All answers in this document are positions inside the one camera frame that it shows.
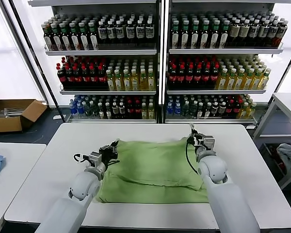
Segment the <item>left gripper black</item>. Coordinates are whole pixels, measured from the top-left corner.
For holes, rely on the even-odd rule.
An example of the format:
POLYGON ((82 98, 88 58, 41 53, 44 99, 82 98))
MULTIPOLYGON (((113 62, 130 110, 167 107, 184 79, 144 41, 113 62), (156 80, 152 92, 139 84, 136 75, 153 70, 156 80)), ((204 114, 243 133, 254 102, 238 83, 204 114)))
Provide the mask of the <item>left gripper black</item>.
POLYGON ((101 154, 101 161, 105 165, 109 165, 110 163, 118 162, 118 153, 117 153, 117 145, 119 143, 119 139, 113 141, 110 145, 105 145, 99 148, 99 153, 101 154))

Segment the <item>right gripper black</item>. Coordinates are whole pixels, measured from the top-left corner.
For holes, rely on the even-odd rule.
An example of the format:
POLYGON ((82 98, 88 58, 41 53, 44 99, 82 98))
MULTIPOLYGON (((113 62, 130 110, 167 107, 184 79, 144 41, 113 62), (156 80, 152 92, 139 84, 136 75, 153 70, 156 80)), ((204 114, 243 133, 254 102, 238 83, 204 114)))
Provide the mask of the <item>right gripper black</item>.
POLYGON ((191 134, 188 137, 188 144, 194 147, 199 147, 203 145, 205 135, 202 133, 197 133, 197 130, 194 128, 194 124, 192 122, 189 123, 189 126, 191 128, 191 134))

